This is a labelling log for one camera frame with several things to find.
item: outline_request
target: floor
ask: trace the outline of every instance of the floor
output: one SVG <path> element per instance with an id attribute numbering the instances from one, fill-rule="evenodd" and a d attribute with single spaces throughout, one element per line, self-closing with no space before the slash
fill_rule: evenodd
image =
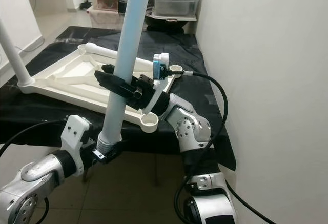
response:
<path id="1" fill-rule="evenodd" d="M 36 15 L 45 38 L 42 46 L 25 55 L 33 59 L 68 26 L 91 27 L 85 11 Z M 173 210 L 173 196 L 182 181 L 180 156 L 125 152 L 108 165 L 96 165 L 88 180 L 70 177 L 50 195 L 43 224 L 181 223 Z M 31 220 L 44 212 L 41 203 Z"/>

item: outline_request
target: clear plastic container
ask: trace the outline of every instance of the clear plastic container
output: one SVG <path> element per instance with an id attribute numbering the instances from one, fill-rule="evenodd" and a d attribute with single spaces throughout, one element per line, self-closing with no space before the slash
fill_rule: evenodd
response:
<path id="1" fill-rule="evenodd" d="M 196 9 L 199 0 L 154 0 L 153 16 L 196 19 Z"/>

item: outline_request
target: robotic arm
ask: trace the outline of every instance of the robotic arm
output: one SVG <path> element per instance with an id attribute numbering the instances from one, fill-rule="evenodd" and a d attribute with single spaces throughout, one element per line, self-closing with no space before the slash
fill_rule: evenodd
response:
<path id="1" fill-rule="evenodd" d="M 172 74 L 167 63 L 154 62 L 154 79 L 165 81 Z M 210 141 L 211 126 L 198 115 L 193 106 L 175 94 L 162 91 L 163 85 L 141 75 L 130 84 L 113 74 L 114 66 L 104 65 L 104 72 L 96 71 L 100 85 L 127 99 L 135 109 L 152 111 L 175 130 L 179 141 L 186 175 L 191 173 L 195 161 Z M 92 124 L 86 119 L 71 115 L 61 135 L 62 148 L 37 163 L 24 166 L 16 178 L 0 189 L 0 223 L 29 223 L 40 200 L 46 198 L 65 178 L 83 174 L 96 162 L 108 163 L 121 153 L 117 143 L 103 155 L 89 140 Z M 192 223 L 236 223 L 236 213 L 218 168 L 211 146 L 186 184 L 190 197 L 184 202 L 184 215 Z"/>

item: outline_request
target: white pvc pipe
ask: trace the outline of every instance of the white pvc pipe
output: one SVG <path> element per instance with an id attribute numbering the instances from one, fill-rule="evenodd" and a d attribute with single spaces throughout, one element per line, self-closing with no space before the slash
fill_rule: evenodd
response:
<path id="1" fill-rule="evenodd" d="M 86 49 L 86 52 L 88 52 L 88 53 L 93 53 L 93 54 L 97 54 L 100 56 L 106 56 L 106 57 L 110 57 L 112 59 L 117 59 L 117 51 L 98 46 L 95 43 L 91 43 L 91 42 L 86 43 L 85 49 Z M 153 68 L 153 62 L 151 62 L 151 61 L 148 61 L 148 60 L 145 60 L 145 59 L 142 59 L 139 57 L 137 57 L 135 61 L 136 61 L 136 63 L 139 62 L 141 64 L 148 65 L 150 68 Z"/>
<path id="2" fill-rule="evenodd" d="M 21 57 L 16 51 L 14 44 L 12 43 L 5 26 L 0 19 L 0 44 L 13 68 L 18 79 L 17 85 L 19 87 L 25 87 L 34 82 L 29 72 L 27 71 Z"/>
<path id="3" fill-rule="evenodd" d="M 128 0 L 127 4 L 114 74 L 128 83 L 131 82 L 137 57 L 147 3 L 148 0 Z M 115 143 L 121 141 L 125 106 L 126 100 L 123 97 L 110 93 L 104 126 L 97 143 L 97 149 L 101 153 L 106 154 Z"/>

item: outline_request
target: white tray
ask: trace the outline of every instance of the white tray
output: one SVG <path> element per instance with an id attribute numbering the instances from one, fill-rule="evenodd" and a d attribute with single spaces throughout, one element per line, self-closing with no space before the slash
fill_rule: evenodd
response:
<path id="1" fill-rule="evenodd" d="M 102 71 L 101 66 L 104 64 L 115 63 L 116 59 L 88 53 L 85 45 L 79 45 L 76 51 L 33 76 L 35 82 L 21 90 L 23 93 L 39 93 L 105 114 L 110 92 L 99 85 L 94 72 Z M 174 71 L 182 70 L 179 65 L 170 68 Z M 139 78 L 141 74 L 153 76 L 152 62 L 136 60 L 133 75 Z M 180 75 L 169 77 L 165 92 L 178 77 Z M 124 120 L 139 125 L 147 133 L 154 132 L 158 125 L 155 114 L 142 114 L 141 110 L 129 106 L 126 106 Z"/>

